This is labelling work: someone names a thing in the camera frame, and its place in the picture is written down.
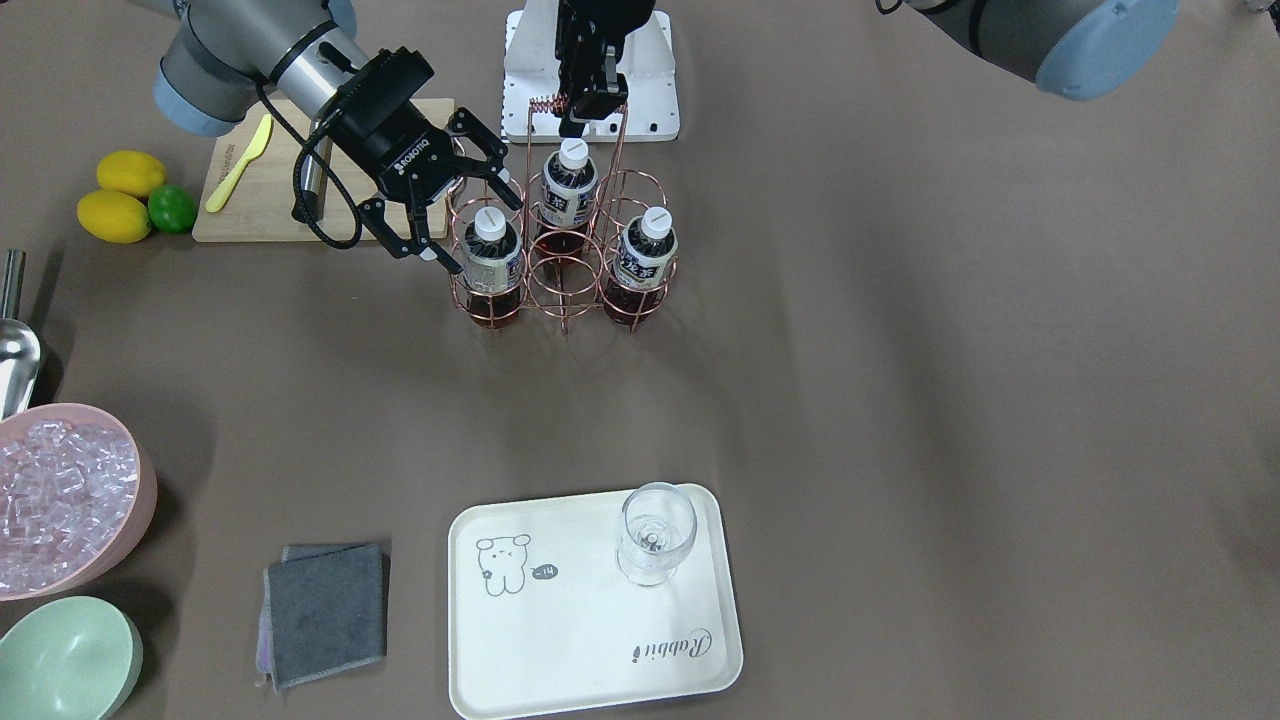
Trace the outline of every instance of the gray cloth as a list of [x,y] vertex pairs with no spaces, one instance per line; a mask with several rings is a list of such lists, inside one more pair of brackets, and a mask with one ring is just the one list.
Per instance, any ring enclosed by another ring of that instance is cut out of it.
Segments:
[[383,553],[376,544],[289,546],[264,573],[262,607],[276,692],[387,653]]

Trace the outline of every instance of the green bowl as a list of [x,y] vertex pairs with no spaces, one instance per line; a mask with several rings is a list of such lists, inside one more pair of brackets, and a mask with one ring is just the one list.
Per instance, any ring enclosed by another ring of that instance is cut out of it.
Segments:
[[68,597],[36,609],[0,638],[5,720],[101,720],[142,667],[138,629],[110,602]]

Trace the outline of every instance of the lemon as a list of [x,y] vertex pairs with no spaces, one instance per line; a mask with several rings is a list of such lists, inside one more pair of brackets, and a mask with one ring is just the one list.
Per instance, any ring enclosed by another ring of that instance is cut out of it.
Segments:
[[118,190],[95,190],[76,204],[76,219],[99,240],[137,242],[151,232],[147,206]]
[[164,181],[164,163],[137,150],[116,150],[97,164],[97,184],[102,190],[146,197]]

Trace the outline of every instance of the white bottle cap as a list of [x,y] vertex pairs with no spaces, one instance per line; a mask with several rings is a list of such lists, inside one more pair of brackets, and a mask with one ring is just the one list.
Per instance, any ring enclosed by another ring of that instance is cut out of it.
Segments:
[[640,232],[652,240],[662,240],[671,232],[671,210],[663,206],[649,208],[640,218]]
[[581,137],[570,137],[561,141],[561,167],[566,170],[577,170],[586,164],[586,141]]
[[495,242],[507,234],[507,218],[497,208],[481,208],[476,211],[475,228],[480,240]]

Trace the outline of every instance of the bottle label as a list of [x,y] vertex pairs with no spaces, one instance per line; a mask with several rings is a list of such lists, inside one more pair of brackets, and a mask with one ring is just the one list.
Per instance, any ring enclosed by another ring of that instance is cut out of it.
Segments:
[[520,246],[506,258],[476,258],[463,252],[462,273],[467,287],[476,292],[502,293],[520,284],[525,270],[525,256]]
[[543,223],[557,228],[576,228],[591,214],[591,195],[595,192],[595,174],[585,187],[567,187],[549,177],[543,168],[543,202],[539,214]]
[[613,263],[618,284],[630,290],[654,290],[667,279],[667,266],[676,255],[675,249],[662,258],[641,255],[626,240],[618,242],[618,258]]

